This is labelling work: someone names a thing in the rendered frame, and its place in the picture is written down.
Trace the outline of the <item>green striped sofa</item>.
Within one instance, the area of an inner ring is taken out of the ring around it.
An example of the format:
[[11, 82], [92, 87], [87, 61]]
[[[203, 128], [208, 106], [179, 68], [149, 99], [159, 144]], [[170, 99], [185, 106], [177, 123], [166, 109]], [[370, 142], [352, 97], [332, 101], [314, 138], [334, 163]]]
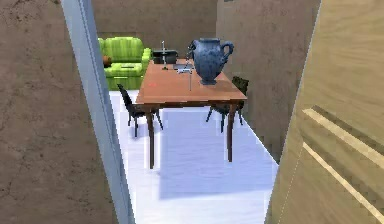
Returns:
[[137, 37], [99, 38], [103, 56], [111, 59], [111, 65], [104, 68], [110, 91], [118, 91], [118, 84], [127, 90], [139, 90], [145, 76], [151, 49], [146, 48]]

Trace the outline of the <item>brown wooden table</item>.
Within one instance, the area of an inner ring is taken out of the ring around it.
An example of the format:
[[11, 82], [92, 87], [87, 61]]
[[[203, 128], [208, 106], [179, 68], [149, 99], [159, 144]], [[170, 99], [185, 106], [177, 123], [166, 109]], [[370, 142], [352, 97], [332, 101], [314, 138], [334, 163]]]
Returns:
[[150, 62], [143, 78], [136, 104], [145, 111], [149, 134], [149, 168], [155, 165], [155, 139], [153, 115], [154, 109], [204, 107], [228, 104], [230, 111], [227, 121], [227, 160], [233, 160], [233, 122], [237, 106], [247, 97], [221, 72], [215, 85], [203, 85], [195, 70], [192, 71], [192, 88], [189, 91], [189, 74], [180, 73], [168, 65]]

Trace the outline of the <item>thin grey stick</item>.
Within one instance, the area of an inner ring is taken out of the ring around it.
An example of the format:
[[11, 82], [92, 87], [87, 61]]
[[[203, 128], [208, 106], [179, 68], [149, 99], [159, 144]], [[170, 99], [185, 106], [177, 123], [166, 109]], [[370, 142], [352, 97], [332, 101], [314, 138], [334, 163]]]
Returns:
[[[186, 53], [186, 66], [188, 67], [189, 65], [189, 61], [190, 60], [193, 60], [193, 50], [189, 50], [187, 53]], [[191, 91], [191, 88], [192, 88], [192, 68], [189, 68], [187, 69], [187, 73], [189, 74], [189, 91]]]

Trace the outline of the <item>grey flat object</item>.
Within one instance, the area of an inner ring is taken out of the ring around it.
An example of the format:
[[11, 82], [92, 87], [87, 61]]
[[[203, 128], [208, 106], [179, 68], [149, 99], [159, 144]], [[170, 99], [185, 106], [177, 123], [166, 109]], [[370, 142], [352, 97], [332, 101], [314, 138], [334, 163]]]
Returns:
[[174, 64], [173, 69], [180, 73], [192, 73], [194, 66], [192, 64]]

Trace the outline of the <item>black box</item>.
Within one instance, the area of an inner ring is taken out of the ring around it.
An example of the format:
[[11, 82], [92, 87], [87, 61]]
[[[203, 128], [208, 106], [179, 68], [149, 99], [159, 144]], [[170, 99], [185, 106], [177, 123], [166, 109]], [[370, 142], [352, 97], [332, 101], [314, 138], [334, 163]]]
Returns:
[[155, 64], [175, 64], [178, 58], [178, 52], [172, 49], [153, 50], [152, 59]]

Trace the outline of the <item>grey candlestick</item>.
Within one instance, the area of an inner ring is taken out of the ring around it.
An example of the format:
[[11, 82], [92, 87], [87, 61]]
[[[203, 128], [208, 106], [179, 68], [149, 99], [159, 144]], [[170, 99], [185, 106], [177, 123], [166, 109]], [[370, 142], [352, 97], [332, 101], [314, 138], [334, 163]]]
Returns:
[[162, 70], [168, 70], [167, 62], [166, 62], [165, 41], [162, 40], [161, 44], [162, 44], [162, 59], [163, 59], [163, 68], [162, 68]]

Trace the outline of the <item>tan wooden room door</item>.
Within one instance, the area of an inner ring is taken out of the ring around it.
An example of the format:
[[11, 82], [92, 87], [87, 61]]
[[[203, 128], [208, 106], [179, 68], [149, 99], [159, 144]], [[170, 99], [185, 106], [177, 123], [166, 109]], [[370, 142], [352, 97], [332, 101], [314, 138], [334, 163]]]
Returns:
[[384, 0], [321, 0], [264, 224], [384, 224]]

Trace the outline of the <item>blue two-handled vase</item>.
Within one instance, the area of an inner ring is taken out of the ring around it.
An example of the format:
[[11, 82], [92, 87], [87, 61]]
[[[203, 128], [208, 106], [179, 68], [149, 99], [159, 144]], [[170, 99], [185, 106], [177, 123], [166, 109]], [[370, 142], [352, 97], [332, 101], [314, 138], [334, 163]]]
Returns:
[[222, 72], [229, 56], [234, 51], [230, 41], [221, 43], [219, 38], [200, 38], [193, 40], [189, 46], [194, 67], [201, 77], [203, 85], [215, 85], [216, 77]]

